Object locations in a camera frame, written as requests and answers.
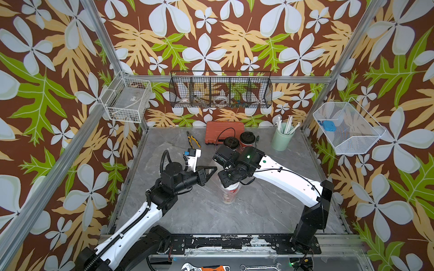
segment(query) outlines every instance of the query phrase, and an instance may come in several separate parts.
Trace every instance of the pen holder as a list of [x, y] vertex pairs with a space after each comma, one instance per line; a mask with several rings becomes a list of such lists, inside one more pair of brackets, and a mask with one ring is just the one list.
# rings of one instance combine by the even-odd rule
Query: pen holder
[[[285, 130], [286, 123], [282, 123], [282, 130]], [[271, 141], [271, 147], [275, 150], [282, 151], [286, 150], [286, 147], [288, 146], [289, 141], [291, 141], [291, 138], [295, 134], [283, 134], [279, 131], [276, 127], [276, 131], [274, 132], [273, 140]]]

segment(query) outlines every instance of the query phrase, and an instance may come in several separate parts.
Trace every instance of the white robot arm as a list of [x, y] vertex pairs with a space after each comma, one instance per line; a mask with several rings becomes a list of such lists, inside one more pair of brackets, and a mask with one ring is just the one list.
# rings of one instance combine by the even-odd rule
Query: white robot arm
[[[170, 162], [156, 185], [146, 192], [146, 202], [142, 207], [115, 234], [99, 244], [95, 248], [96, 252], [88, 248], [88, 251], [83, 250], [82, 253], [86, 256], [79, 255], [80, 263], [76, 261], [76, 270], [115, 270], [135, 242], [175, 204], [179, 191], [194, 184], [205, 185], [217, 167], [196, 167], [201, 153], [200, 150], [191, 150], [185, 153], [191, 171], [183, 171], [181, 164]], [[329, 183], [324, 185], [324, 182], [307, 179], [253, 147], [247, 147], [240, 154], [221, 146], [214, 160], [224, 167], [218, 175], [225, 187], [254, 176], [283, 189], [305, 205], [294, 240], [291, 241], [294, 243], [294, 251], [305, 251], [316, 230], [325, 227], [332, 195], [330, 182], [324, 181]]]

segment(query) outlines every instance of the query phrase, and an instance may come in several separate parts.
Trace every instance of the floral wallpaper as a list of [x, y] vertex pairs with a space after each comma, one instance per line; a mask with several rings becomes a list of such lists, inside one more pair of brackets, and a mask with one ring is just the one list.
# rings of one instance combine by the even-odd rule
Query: floral wallpaper
[[[95, 108], [113, 72], [79, 0], [0, 0], [0, 238]], [[8, 270], [69, 271], [107, 229], [135, 124], [93, 130]]]
[[379, 271], [434, 269], [433, 16], [431, 0], [387, 1], [328, 94], [386, 129], [368, 153], [337, 156], [315, 121], [305, 130]]
[[[267, 71], [327, 76], [367, 5], [361, 0], [95, 3], [123, 70], [139, 75], [167, 75], [174, 70], [202, 75], [203, 70], [212, 70], [210, 75]], [[270, 126], [278, 114], [294, 115], [295, 123], [303, 121], [323, 84], [273, 84], [272, 106], [258, 109], [172, 108], [168, 84], [153, 86], [145, 113], [149, 126], [203, 126], [211, 120]]]

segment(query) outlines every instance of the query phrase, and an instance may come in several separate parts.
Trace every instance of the yellow pliers handle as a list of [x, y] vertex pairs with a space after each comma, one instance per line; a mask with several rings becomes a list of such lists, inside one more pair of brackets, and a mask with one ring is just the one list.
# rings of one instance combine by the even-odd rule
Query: yellow pliers handle
[[194, 142], [196, 142], [196, 144], [197, 144], [197, 146], [199, 147], [199, 148], [201, 148], [201, 145], [199, 144], [199, 142], [196, 140], [196, 138], [194, 138], [189, 132], [187, 132], [187, 137], [188, 137], [188, 142], [190, 143], [190, 147], [192, 148], [192, 149], [194, 149], [194, 147], [193, 147], [193, 143], [191, 142], [192, 140], [194, 141]]

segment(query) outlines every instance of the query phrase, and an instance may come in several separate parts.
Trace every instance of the blue object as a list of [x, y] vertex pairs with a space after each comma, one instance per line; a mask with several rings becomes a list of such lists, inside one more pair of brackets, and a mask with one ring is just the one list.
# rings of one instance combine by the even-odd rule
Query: blue object
[[336, 126], [333, 123], [333, 121], [323, 121], [321, 125], [324, 127], [324, 130], [326, 130], [327, 132], [336, 131]]

